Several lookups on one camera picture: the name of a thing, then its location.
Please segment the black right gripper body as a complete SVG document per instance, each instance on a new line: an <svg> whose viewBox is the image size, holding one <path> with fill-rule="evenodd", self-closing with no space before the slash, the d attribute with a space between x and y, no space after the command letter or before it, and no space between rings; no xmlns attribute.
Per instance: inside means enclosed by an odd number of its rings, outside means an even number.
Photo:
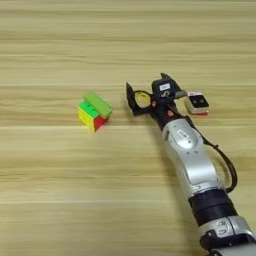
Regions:
<svg viewBox="0 0 256 256"><path fill-rule="evenodd" d="M183 118L183 115L176 109L175 104L166 101L160 102L156 99L151 102L150 115L156 121L160 130L163 130L167 123Z"/></svg>

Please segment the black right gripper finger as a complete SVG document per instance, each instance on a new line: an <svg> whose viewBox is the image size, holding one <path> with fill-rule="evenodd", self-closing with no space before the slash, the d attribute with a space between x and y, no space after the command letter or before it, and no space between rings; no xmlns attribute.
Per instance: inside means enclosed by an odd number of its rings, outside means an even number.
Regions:
<svg viewBox="0 0 256 256"><path fill-rule="evenodd" d="M182 90L169 75L162 73L161 78L160 94L162 97L182 98L187 95L187 92Z"/></svg>
<svg viewBox="0 0 256 256"><path fill-rule="evenodd" d="M149 100L152 100L152 95L150 93L143 90L134 91L132 86L129 83L126 83L126 99L133 115L139 116L149 114L151 112L151 104L148 104L146 107L141 107L136 101L137 95L144 95Z"/></svg>

